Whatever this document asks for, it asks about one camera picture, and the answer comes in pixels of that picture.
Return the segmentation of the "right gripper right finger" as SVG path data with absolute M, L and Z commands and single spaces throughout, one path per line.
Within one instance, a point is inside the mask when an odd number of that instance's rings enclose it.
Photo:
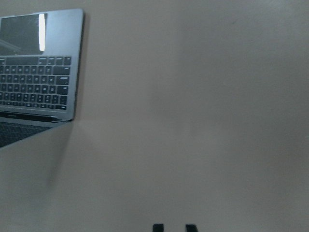
M 186 224 L 185 229 L 186 232 L 198 232 L 198 228 L 195 224 Z

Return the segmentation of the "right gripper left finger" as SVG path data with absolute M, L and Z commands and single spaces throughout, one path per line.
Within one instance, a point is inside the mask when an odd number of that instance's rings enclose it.
M 154 224 L 152 232 L 164 232 L 164 224 Z

